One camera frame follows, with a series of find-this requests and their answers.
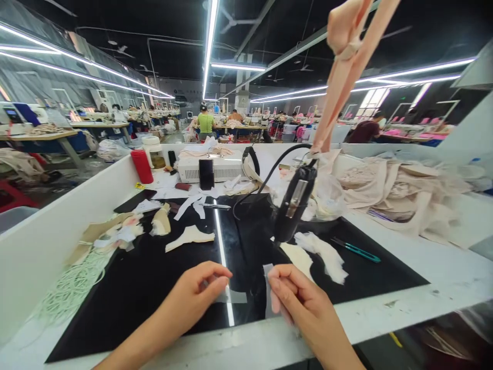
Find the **power cord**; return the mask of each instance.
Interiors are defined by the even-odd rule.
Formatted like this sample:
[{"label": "power cord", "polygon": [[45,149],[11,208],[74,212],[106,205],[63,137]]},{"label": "power cord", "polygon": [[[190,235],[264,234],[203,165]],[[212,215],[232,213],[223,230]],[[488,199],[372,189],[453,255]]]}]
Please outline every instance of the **power cord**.
[{"label": "power cord", "polygon": [[[312,146],[309,145],[309,144],[296,144],[295,146],[292,146],[290,147],[288,150],[286,150],[284,153],[281,154],[281,156],[279,157],[279,159],[276,161],[276,163],[274,163],[274,165],[272,166],[271,168],[271,171],[269,172],[269,174],[267,175],[267,178],[266,180],[263,182],[262,186],[260,187],[260,189],[258,190],[258,194],[260,194],[262,192],[262,190],[266,187],[266,184],[267,182],[269,181],[269,179],[271,178],[272,174],[274,173],[274,170],[279,166],[279,164],[281,163],[281,161],[284,159],[284,157],[286,155],[288,155],[289,153],[291,153],[292,151],[295,151],[296,149],[300,149],[300,148],[308,148],[310,149]],[[313,164],[315,163],[315,160],[312,160],[312,162],[310,163],[310,166],[313,166]],[[251,191],[250,193],[248,193],[246,196],[244,196],[242,199],[239,199],[235,205],[233,206],[233,217],[235,219],[237,219],[238,221],[241,221],[237,216],[236,216],[236,213],[235,213],[235,209],[236,209],[236,206],[242,202],[244,202],[250,195],[252,195],[254,192],[256,192],[256,190],[253,190]]]}]

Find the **ceiling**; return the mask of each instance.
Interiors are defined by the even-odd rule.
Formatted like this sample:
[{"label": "ceiling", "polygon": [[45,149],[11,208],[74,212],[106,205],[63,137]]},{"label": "ceiling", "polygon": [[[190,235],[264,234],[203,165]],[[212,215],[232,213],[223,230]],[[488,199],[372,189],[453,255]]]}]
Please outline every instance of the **ceiling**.
[{"label": "ceiling", "polygon": [[[127,46],[125,54],[102,49],[120,62],[152,75],[147,43],[154,69],[162,78],[202,80],[207,12],[202,0],[55,0],[77,17],[67,14],[47,0],[21,0],[21,3],[60,27],[75,31],[99,48],[116,50]],[[259,16],[267,0],[221,0],[228,14],[237,20]],[[277,0],[250,39],[246,51],[253,63],[268,65],[327,24],[331,9],[342,0]],[[401,0],[366,75],[409,69],[467,58],[477,54],[493,37],[492,11],[486,2],[458,0]],[[215,33],[213,60],[232,60],[251,25],[228,25],[220,12]],[[148,40],[157,38],[164,41]],[[305,88],[325,83],[334,55],[321,42],[253,84],[286,88]],[[302,66],[312,71],[296,71]],[[211,83],[235,83],[236,72],[211,68]]]}]

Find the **stool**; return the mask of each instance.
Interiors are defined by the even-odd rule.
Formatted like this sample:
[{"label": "stool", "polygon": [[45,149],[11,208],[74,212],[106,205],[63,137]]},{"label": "stool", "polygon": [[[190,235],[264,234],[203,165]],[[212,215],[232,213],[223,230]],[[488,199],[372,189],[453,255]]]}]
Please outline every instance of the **stool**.
[{"label": "stool", "polygon": [[[11,199],[11,201],[3,203],[2,198],[6,198],[7,201]],[[37,207],[37,204],[34,201],[10,185],[6,180],[0,181],[0,199],[2,199],[0,202],[0,213],[20,206]]]}]

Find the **smartphone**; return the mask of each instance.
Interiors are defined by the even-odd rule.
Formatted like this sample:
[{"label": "smartphone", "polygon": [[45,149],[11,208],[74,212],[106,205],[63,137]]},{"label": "smartphone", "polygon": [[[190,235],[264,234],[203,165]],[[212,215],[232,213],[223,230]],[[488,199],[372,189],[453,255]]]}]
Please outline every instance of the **smartphone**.
[{"label": "smartphone", "polygon": [[214,162],[212,159],[199,159],[199,181],[202,190],[214,187]]},{"label": "smartphone", "polygon": [[175,151],[168,151],[168,157],[169,157],[169,165],[173,167],[176,162]]}]

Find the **red bottle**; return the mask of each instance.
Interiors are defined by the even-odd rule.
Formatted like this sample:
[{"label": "red bottle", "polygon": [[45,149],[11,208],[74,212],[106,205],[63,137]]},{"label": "red bottle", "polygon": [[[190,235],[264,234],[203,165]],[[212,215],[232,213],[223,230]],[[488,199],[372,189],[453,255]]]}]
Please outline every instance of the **red bottle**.
[{"label": "red bottle", "polygon": [[140,182],[142,184],[152,183],[153,173],[150,170],[149,161],[147,160],[147,154],[143,150],[134,150],[131,152],[132,160],[134,161],[135,169],[139,175]]}]

